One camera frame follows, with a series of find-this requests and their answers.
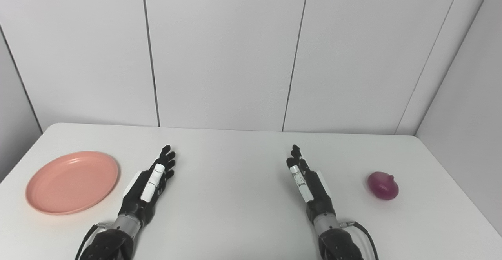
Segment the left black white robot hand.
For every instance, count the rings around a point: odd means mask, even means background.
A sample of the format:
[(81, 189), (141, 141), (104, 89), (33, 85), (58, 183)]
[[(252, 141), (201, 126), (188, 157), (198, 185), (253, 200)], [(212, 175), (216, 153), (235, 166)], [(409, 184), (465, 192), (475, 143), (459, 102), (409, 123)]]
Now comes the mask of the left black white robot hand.
[(158, 198), (174, 176), (175, 156), (171, 146), (166, 145), (149, 169), (138, 172), (123, 198), (118, 215), (133, 216), (142, 227), (152, 221)]

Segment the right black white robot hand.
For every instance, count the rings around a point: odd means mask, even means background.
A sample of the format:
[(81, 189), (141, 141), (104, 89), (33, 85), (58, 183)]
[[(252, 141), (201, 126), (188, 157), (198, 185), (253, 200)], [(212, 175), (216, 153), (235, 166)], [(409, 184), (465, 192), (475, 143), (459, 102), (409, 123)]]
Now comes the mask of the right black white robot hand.
[(292, 145), (291, 157), (287, 158), (286, 163), (306, 203), (309, 221), (314, 223), (317, 217), (328, 214), (336, 216), (331, 194), (321, 172), (316, 172), (308, 166), (299, 146)]

